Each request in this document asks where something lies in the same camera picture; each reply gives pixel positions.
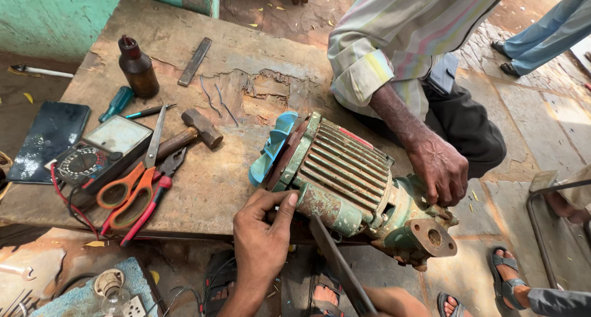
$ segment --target striped shirt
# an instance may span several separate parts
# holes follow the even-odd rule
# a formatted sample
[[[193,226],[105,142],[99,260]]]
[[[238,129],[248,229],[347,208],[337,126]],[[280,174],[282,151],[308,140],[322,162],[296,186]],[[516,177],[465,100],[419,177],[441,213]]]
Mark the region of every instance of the striped shirt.
[[[356,0],[329,36],[330,90],[344,107],[380,118],[368,106],[388,80],[425,119],[421,80],[439,58],[468,41],[500,0]]]

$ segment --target wrench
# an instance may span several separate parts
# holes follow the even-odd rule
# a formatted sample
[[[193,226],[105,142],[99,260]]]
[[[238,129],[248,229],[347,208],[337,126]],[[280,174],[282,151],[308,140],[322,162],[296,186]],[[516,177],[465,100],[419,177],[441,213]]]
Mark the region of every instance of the wrench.
[[[22,268],[0,264],[0,272],[12,273],[13,275],[20,275],[22,279],[27,282],[37,278],[31,276],[31,273],[33,273],[33,268],[30,266],[27,268]]]

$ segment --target blue plastic fan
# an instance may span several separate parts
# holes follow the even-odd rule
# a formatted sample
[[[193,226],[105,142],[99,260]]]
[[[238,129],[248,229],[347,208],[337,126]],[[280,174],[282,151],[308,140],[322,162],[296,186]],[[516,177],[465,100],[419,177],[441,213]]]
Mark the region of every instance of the blue plastic fan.
[[[261,151],[261,157],[256,159],[251,164],[251,168],[248,170],[248,180],[252,185],[258,186],[269,172],[273,161],[279,154],[281,147],[285,144],[287,136],[290,135],[291,128],[297,119],[296,112],[285,112],[277,117],[275,122],[275,129],[269,132],[269,139],[265,143]]]

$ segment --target hammer head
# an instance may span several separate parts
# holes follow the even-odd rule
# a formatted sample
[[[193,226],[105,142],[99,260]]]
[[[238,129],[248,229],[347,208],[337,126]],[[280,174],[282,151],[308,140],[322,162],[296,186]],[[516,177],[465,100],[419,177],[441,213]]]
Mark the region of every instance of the hammer head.
[[[201,115],[197,109],[187,109],[181,115],[183,122],[197,129],[203,142],[207,144],[209,148],[215,148],[222,141],[223,135],[216,130],[211,121]]]

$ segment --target pliers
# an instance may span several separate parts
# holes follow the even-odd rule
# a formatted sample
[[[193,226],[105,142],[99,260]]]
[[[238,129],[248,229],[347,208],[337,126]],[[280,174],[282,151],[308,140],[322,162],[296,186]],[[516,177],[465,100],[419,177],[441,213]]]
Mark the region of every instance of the pliers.
[[[125,238],[123,238],[123,241],[121,241],[122,247],[129,244],[129,241],[134,238],[139,229],[144,225],[144,223],[148,221],[156,206],[158,206],[160,200],[162,200],[164,194],[173,186],[173,181],[171,178],[174,176],[176,170],[179,169],[179,167],[184,162],[186,152],[187,147],[182,147],[181,149],[175,151],[169,155],[160,165],[158,170],[154,172],[152,183],[155,183],[159,180],[158,187],[156,188],[152,200],[150,201],[148,207],[146,207],[144,213],[138,218],[137,222],[134,223],[133,227],[129,230]],[[109,215],[105,223],[103,223],[102,227],[100,228],[100,235],[105,235],[109,229],[111,215]]]

